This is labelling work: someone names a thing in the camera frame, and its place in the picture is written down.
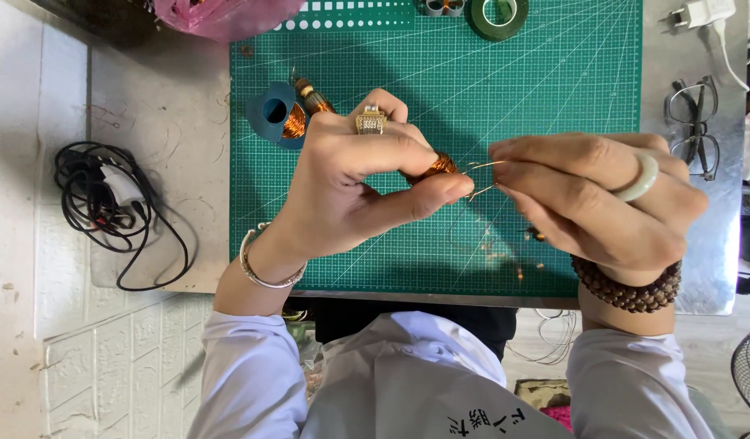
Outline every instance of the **gray table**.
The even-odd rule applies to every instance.
[[[689,231],[682,294],[684,314],[727,315],[735,298],[738,266],[740,188],[743,152],[743,91],[721,58],[715,35],[706,29],[669,32],[663,19],[680,0],[644,0],[643,101],[641,130],[680,140],[681,127],[667,125],[663,101],[673,80],[687,83],[712,74],[720,102],[709,132],[722,147],[713,183],[695,180],[711,200],[708,212]],[[746,71],[746,0],[727,22],[730,62]],[[228,48],[173,32],[158,32],[150,44],[116,52],[94,48],[91,56],[91,137],[131,148],[159,184],[179,230],[196,251],[193,268],[168,289],[211,293],[228,263]],[[173,272],[176,244],[167,237],[148,249],[152,257],[134,282],[149,283]],[[112,286],[126,264],[122,255],[92,249],[92,281]],[[301,296],[336,296],[411,302],[447,302],[514,307],[574,309],[575,299],[541,299],[449,294],[393,294],[350,291],[295,291]]]

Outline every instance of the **gold ring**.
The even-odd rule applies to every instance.
[[[356,116],[356,130],[360,135],[381,135],[386,126],[386,113],[377,105],[366,105],[362,114]]]

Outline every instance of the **eyeglasses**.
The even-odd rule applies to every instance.
[[[716,114],[719,101],[713,78],[703,76],[700,82],[689,86],[677,80],[673,89],[675,93],[668,100],[666,111],[671,119],[689,125],[689,136],[674,145],[671,154],[684,160],[690,175],[713,181],[720,161],[719,142],[708,134],[707,125]]]

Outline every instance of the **black pants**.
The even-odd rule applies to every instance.
[[[445,317],[470,331],[501,361],[505,343],[516,334],[516,308],[383,302],[344,298],[310,298],[316,321],[316,340],[328,343],[355,334],[383,313],[423,311]]]

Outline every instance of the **pink plastic bag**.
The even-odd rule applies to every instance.
[[[294,17],[306,0],[155,0],[156,15],[186,34],[221,43],[244,40]]]

